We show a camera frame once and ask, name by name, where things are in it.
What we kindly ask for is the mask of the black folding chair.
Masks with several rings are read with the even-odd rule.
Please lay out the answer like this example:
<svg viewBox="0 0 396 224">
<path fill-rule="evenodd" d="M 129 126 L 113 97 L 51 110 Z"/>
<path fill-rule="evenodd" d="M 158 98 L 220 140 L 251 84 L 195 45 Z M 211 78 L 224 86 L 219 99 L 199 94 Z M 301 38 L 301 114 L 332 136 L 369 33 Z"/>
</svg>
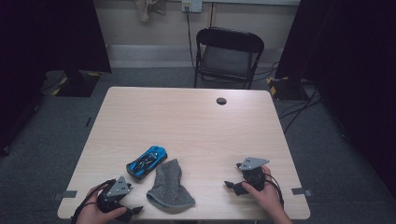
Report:
<svg viewBox="0 0 396 224">
<path fill-rule="evenodd" d="M 264 51 L 263 40 L 250 32 L 208 27 L 196 35 L 194 87 L 198 77 L 243 83 L 249 90 Z"/>
</svg>

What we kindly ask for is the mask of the blue toy car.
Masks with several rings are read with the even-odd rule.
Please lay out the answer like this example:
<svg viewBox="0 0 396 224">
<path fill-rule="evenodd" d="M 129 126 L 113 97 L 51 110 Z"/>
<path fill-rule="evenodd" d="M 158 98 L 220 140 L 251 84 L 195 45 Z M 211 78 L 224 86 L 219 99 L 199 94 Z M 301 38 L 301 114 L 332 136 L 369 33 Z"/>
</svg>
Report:
<svg viewBox="0 0 396 224">
<path fill-rule="evenodd" d="M 167 152 L 163 147 L 152 146 L 136 160 L 128 163 L 126 171 L 131 177 L 141 180 L 166 159 Z"/>
</svg>

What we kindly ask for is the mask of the black stand base yellow tape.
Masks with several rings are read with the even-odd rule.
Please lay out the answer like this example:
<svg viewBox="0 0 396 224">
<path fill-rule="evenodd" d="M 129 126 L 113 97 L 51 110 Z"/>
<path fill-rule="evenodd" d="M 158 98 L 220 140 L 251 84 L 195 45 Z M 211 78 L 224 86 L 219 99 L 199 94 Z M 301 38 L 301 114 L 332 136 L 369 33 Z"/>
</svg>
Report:
<svg viewBox="0 0 396 224">
<path fill-rule="evenodd" d="M 278 101 L 307 101 L 308 95 L 300 81 L 294 82 L 288 77 L 267 78 L 267 85 L 272 97 Z"/>
</svg>

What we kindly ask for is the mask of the grey tape strip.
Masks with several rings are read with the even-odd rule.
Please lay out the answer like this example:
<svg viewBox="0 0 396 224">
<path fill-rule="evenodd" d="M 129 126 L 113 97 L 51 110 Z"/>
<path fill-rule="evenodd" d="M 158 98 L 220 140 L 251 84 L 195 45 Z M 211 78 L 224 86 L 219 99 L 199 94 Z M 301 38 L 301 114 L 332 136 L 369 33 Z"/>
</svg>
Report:
<svg viewBox="0 0 396 224">
<path fill-rule="evenodd" d="M 64 190 L 62 192 L 55 193 L 52 199 L 55 201 L 61 201 L 63 198 L 75 198 L 76 195 L 77 195 L 76 190 Z"/>
<path fill-rule="evenodd" d="M 293 195 L 304 195 L 305 197 L 313 196 L 313 193 L 310 189 L 304 188 L 295 188 L 291 189 Z"/>
</svg>

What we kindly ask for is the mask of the white wall outlet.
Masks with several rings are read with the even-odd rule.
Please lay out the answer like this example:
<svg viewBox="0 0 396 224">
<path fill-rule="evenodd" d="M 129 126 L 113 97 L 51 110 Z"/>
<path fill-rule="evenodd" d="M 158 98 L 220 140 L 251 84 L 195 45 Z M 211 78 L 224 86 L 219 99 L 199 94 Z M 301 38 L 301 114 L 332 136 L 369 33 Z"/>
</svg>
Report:
<svg viewBox="0 0 396 224">
<path fill-rule="evenodd" d="M 201 13 L 203 9 L 202 0 L 182 0 L 181 10 L 183 12 Z"/>
</svg>

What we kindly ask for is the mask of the beige hanging cloth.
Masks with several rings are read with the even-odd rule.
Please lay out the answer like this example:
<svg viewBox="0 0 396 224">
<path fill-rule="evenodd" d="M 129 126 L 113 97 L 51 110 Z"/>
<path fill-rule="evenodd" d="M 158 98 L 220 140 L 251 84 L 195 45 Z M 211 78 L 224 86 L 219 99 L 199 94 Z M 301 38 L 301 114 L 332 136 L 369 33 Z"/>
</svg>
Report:
<svg viewBox="0 0 396 224">
<path fill-rule="evenodd" d="M 136 11 L 142 22 L 149 21 L 149 13 L 166 14 L 165 0 L 134 0 Z"/>
</svg>

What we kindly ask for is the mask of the person's right hand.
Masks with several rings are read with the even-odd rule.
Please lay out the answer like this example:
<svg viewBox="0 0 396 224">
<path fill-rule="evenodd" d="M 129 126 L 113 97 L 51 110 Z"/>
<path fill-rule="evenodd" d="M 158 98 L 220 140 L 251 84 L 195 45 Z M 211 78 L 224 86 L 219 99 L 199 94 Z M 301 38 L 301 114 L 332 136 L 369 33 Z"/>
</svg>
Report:
<svg viewBox="0 0 396 224">
<path fill-rule="evenodd" d="M 248 193 L 250 193 L 255 198 L 256 202 L 267 213 L 267 215 L 272 220 L 276 220 L 284 212 L 284 209 L 278 198 L 275 183 L 270 177 L 270 169 L 263 165 L 262 170 L 265 173 L 266 181 L 261 191 L 257 191 L 247 182 L 243 182 L 242 186 Z"/>
</svg>

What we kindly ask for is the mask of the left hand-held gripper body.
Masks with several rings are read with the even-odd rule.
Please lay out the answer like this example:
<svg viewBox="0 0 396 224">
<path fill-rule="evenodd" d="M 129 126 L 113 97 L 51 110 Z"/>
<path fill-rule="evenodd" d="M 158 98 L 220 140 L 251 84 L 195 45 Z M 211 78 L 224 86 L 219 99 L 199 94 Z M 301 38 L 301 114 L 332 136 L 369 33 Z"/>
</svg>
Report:
<svg viewBox="0 0 396 224">
<path fill-rule="evenodd" d="M 98 195 L 97 205 L 99 209 L 108 213 L 120 208 L 120 201 L 130 192 L 131 186 L 126 182 L 123 175 L 118 179 L 109 180 L 106 187 Z"/>
</svg>

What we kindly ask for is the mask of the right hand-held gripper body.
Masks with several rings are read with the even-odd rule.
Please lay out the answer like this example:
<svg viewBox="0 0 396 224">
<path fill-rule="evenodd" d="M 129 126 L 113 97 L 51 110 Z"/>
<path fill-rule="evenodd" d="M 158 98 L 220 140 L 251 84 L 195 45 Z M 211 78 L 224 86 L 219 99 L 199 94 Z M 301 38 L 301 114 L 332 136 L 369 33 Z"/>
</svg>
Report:
<svg viewBox="0 0 396 224">
<path fill-rule="evenodd" d="M 242 172 L 242 177 L 251 185 L 255 190 L 261 191 L 264 188 L 266 180 L 265 172 L 262 166 L 269 163 L 268 159 L 245 157 L 242 163 L 237 163 L 237 168 Z"/>
</svg>

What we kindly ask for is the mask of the grey fuzzy sock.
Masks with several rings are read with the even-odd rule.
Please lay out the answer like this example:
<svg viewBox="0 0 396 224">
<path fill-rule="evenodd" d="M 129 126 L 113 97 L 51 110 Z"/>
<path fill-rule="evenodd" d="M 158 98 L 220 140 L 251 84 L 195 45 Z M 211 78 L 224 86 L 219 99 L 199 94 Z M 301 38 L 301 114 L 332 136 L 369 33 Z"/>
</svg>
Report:
<svg viewBox="0 0 396 224">
<path fill-rule="evenodd" d="M 153 187 L 146 196 L 150 203 L 163 209 L 188 209 L 195 200 L 181 184 L 182 170 L 177 159 L 156 168 Z"/>
</svg>

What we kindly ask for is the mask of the black curtain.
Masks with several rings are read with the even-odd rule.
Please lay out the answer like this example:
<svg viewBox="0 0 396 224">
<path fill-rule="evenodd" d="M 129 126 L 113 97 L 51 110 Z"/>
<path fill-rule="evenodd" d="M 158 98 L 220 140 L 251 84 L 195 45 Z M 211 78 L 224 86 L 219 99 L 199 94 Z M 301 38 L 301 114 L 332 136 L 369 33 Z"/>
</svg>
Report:
<svg viewBox="0 0 396 224">
<path fill-rule="evenodd" d="M 318 82 L 396 199 L 396 0 L 300 0 L 276 77 Z"/>
<path fill-rule="evenodd" d="M 0 0 L 0 155 L 54 70 L 111 71 L 93 0 Z"/>
</svg>

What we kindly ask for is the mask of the person's left hand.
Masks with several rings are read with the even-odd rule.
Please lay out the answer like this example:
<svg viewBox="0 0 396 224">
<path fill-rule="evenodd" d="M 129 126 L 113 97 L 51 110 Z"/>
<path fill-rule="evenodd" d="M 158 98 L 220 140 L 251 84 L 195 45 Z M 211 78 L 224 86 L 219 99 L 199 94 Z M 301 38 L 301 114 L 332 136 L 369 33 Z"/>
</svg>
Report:
<svg viewBox="0 0 396 224">
<path fill-rule="evenodd" d="M 120 207 L 110 212 L 102 212 L 97 206 L 98 193 L 105 189 L 106 185 L 102 187 L 95 186 L 88 192 L 88 200 L 82 206 L 78 215 L 76 224 L 107 224 L 109 221 L 116 219 L 123 215 L 126 207 Z"/>
</svg>

